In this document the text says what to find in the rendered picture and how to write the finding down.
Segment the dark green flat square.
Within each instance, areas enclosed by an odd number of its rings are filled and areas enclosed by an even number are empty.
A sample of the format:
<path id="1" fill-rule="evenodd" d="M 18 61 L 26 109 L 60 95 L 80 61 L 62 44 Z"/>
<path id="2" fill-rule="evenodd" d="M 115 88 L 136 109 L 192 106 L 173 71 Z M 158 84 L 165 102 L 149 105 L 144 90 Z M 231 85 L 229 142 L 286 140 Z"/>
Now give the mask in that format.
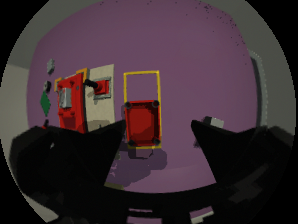
<path id="1" fill-rule="evenodd" d="M 48 115 L 49 104 L 51 104 L 51 101 L 49 101 L 47 92 L 44 91 L 43 95 L 41 95 L 41 105 L 43 105 L 45 116 Z"/>

